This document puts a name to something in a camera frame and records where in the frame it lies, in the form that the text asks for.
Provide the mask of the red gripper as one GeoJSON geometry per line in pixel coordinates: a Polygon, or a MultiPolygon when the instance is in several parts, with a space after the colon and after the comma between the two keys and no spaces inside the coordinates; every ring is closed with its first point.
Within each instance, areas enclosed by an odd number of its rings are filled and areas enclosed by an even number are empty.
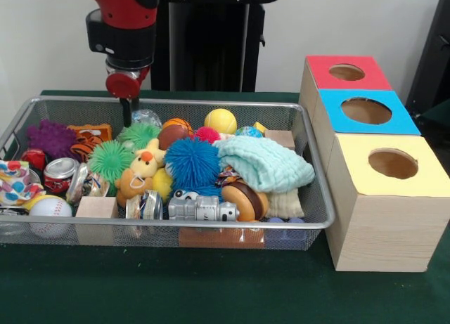
{"type": "Polygon", "coordinates": [[[132,123],[132,106],[128,98],[138,98],[141,84],[147,77],[150,67],[139,70],[121,70],[113,67],[106,68],[108,76],[105,81],[108,92],[120,99],[122,105],[123,124],[130,127],[132,123]]]}

